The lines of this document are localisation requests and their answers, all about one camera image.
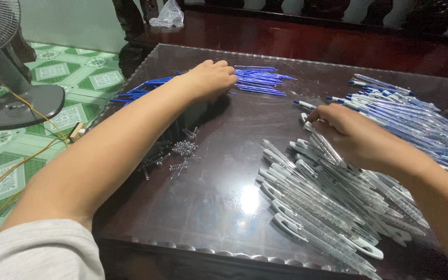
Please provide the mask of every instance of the left arm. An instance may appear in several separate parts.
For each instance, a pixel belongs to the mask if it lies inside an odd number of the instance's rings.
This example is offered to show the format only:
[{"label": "left arm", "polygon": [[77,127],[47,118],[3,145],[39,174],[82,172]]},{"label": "left arm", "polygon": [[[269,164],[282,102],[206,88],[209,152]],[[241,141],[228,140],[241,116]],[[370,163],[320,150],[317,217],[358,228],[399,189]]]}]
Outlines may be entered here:
[{"label": "left arm", "polygon": [[193,102],[214,99],[235,82],[226,61],[207,60],[119,110],[34,175],[0,230],[44,219],[72,219],[91,230],[98,207],[169,125]]}]

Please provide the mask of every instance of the white wall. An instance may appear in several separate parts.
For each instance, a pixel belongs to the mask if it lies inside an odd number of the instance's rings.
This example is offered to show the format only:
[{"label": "white wall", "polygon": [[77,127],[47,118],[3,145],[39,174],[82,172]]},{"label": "white wall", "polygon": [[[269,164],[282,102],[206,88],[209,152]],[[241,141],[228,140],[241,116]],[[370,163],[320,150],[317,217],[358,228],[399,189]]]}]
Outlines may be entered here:
[{"label": "white wall", "polygon": [[20,4],[26,40],[108,52],[119,52],[126,44],[111,0],[20,0]]}]

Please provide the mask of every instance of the fan base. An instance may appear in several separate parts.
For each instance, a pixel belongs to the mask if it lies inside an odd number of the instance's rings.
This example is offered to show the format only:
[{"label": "fan base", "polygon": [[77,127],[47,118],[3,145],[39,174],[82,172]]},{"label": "fan base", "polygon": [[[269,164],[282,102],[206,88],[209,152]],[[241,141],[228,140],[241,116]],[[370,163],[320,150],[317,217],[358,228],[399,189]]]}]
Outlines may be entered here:
[{"label": "fan base", "polygon": [[[56,85],[38,85],[32,86],[20,97],[47,118],[53,118],[63,108],[65,90]],[[8,93],[0,98],[0,130],[18,129],[45,121],[13,94]]]}]

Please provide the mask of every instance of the green tiled floor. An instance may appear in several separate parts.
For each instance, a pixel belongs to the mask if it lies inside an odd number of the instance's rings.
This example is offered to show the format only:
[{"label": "green tiled floor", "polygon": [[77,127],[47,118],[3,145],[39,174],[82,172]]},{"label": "green tiled floor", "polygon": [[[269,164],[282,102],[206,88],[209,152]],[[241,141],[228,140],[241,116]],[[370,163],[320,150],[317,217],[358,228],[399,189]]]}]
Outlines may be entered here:
[{"label": "green tiled floor", "polygon": [[[38,43],[31,46],[37,54],[35,62],[26,63],[32,72],[32,83],[55,84],[65,89],[65,105],[51,119],[64,134],[77,122],[89,126],[124,84],[117,54]],[[58,135],[49,123],[0,131],[0,175],[40,151]],[[0,183],[0,206],[63,150],[65,144],[56,141],[50,149],[11,172]],[[0,215],[0,226],[10,211],[11,207],[7,207]]]}]

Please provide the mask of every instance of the right arm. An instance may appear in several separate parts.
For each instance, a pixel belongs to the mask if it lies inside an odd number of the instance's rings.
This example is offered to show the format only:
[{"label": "right arm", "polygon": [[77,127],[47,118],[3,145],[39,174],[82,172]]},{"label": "right arm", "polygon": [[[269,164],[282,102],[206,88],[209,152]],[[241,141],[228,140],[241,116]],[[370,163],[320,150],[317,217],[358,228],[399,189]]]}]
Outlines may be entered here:
[{"label": "right arm", "polygon": [[425,153],[338,104],[307,118],[355,166],[392,176],[407,188],[448,257],[448,173]]}]

